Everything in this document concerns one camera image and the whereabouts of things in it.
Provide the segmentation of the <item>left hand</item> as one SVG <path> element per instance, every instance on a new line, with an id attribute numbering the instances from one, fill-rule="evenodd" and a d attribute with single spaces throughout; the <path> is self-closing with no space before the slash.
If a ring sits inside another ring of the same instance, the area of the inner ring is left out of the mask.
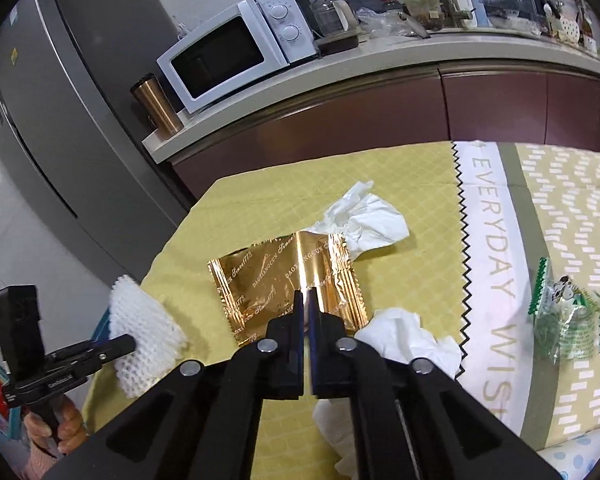
<path id="1" fill-rule="evenodd" d="M 38 414 L 27 412 L 23 423 L 29 439 L 42 450 L 48 451 L 56 434 L 59 441 L 56 446 L 61 454 L 67 455 L 75 451 L 88 438 L 81 412 L 74 403 L 64 396 L 60 404 L 60 423 L 56 430 L 51 430 Z"/>

